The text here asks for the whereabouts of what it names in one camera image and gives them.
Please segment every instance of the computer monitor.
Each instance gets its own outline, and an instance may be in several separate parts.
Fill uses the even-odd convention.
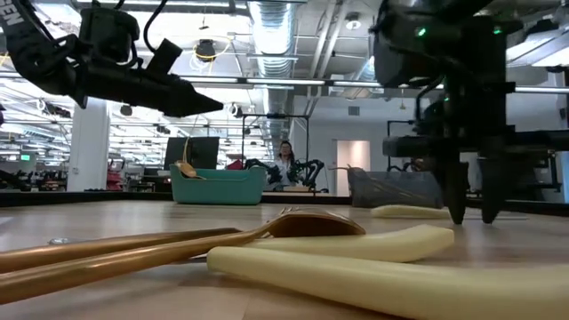
[[[184,146],[188,138],[169,138],[166,147],[164,170],[170,170],[170,164],[183,159]],[[197,169],[216,169],[217,155],[220,149],[220,137],[189,138],[186,158]]]

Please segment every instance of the teal bin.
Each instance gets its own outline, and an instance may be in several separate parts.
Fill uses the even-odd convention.
[[[182,176],[180,169],[170,165],[172,195],[179,204],[241,204],[260,202],[265,186],[265,169],[212,170],[196,169],[205,180]]]

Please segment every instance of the table surface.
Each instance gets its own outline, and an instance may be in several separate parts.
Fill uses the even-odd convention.
[[[284,205],[191,206],[115,201],[0,209],[0,250],[46,244],[54,237],[93,239],[162,231],[250,229]],[[569,263],[569,220],[504,212],[486,226],[475,210],[462,227],[449,220],[378,220],[347,206],[319,208],[346,215],[380,233],[423,223],[453,228],[455,246],[421,264],[464,268]],[[396,319],[360,308],[254,284],[207,271],[205,264],[171,265],[0,307],[0,319],[261,320]]]

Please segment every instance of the gray basket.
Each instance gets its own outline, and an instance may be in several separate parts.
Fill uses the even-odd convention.
[[[352,206],[375,208],[388,204],[440,209],[443,197],[431,172],[366,172],[348,168]]]

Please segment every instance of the woman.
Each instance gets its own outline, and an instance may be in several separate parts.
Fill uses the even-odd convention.
[[[288,179],[288,171],[291,169],[291,165],[294,164],[294,152],[293,145],[289,141],[281,142],[280,151],[278,153],[278,158],[275,160],[275,165],[278,167],[283,177],[280,181],[280,185],[283,187],[294,186],[295,183]]]

